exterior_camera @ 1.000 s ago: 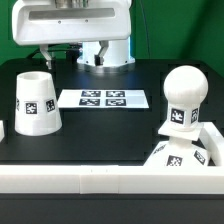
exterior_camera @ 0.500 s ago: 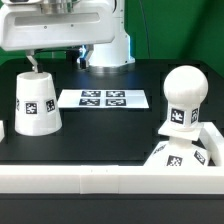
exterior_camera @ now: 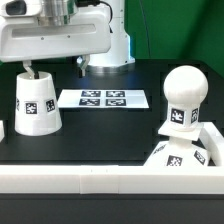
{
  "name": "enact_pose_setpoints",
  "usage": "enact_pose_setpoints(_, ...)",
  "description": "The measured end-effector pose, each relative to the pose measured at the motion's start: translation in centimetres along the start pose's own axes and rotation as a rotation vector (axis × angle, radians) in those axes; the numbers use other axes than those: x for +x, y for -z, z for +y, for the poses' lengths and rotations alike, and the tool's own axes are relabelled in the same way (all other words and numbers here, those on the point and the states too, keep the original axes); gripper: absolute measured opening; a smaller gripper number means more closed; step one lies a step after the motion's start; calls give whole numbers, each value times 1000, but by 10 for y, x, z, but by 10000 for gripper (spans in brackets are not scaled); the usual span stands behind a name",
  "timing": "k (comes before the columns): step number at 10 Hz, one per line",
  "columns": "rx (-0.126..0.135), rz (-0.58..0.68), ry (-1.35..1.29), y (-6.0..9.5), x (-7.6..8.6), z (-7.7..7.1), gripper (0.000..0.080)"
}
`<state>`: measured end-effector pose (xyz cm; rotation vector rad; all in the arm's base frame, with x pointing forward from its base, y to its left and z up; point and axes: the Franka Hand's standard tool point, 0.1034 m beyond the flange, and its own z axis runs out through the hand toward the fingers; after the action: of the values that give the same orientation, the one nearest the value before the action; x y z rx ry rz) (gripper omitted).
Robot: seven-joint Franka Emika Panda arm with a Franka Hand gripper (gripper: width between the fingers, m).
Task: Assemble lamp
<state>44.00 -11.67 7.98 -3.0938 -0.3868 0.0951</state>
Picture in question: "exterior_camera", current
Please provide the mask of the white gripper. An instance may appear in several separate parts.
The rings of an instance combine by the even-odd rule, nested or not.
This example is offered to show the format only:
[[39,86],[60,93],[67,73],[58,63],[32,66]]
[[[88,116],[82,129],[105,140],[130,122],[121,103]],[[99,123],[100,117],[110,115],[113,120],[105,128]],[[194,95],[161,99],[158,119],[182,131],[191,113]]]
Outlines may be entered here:
[[90,61],[80,39],[88,19],[74,0],[0,0],[0,61],[24,61],[32,79],[33,60],[80,56],[79,76]]

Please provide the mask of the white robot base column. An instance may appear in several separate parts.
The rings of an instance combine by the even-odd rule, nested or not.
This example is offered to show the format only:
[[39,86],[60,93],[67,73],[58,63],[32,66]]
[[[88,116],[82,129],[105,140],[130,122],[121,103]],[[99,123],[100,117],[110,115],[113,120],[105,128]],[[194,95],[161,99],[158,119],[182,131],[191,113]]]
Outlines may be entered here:
[[116,73],[128,69],[135,59],[130,56],[130,37],[124,28],[125,0],[78,0],[88,19],[88,31],[80,39],[88,50],[86,71]]

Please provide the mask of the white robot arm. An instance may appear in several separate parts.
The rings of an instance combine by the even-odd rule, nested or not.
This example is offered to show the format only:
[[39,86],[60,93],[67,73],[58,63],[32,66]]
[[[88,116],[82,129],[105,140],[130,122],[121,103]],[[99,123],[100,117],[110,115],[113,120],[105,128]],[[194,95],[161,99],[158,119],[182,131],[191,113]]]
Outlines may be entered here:
[[34,60],[80,56],[84,70],[110,49],[112,17],[102,0],[0,0],[0,61],[22,62],[31,79]]

